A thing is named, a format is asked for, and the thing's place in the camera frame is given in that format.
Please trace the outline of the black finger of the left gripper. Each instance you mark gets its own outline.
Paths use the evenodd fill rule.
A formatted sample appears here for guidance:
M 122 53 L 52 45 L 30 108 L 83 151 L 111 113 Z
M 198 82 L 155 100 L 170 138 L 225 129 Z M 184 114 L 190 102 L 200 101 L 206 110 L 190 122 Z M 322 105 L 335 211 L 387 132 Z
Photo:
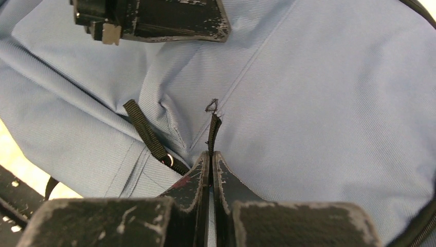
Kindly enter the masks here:
M 226 42 L 231 27 L 222 1 L 71 1 L 75 24 L 106 45 L 120 40 Z

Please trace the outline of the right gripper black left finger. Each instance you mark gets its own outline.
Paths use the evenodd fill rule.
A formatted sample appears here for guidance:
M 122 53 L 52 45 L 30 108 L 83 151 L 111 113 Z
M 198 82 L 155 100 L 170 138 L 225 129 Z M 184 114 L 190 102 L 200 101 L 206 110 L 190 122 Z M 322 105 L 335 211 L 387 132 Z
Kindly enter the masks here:
M 19 246 L 207 246 L 209 153 L 155 198 L 54 199 Z

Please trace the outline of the blue grey student backpack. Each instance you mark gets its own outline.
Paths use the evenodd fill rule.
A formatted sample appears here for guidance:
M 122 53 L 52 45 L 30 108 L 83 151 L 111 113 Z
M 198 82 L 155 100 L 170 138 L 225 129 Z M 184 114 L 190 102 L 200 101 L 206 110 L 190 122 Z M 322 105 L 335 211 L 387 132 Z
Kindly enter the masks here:
M 274 201 L 345 201 L 390 243 L 435 190 L 435 29 L 399 1 L 224 1 L 227 42 L 93 41 L 67 1 L 1 1 L 1 119 L 84 197 L 153 197 L 179 175 L 127 121 L 135 99 L 186 164 L 216 148 Z

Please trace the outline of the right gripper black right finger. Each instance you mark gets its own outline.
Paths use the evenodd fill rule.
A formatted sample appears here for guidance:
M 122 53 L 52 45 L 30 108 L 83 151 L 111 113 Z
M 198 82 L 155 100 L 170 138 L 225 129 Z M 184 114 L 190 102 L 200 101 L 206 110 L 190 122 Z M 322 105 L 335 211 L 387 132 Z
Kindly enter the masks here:
M 346 202 L 267 201 L 223 155 L 212 157 L 217 246 L 381 246 L 371 217 Z

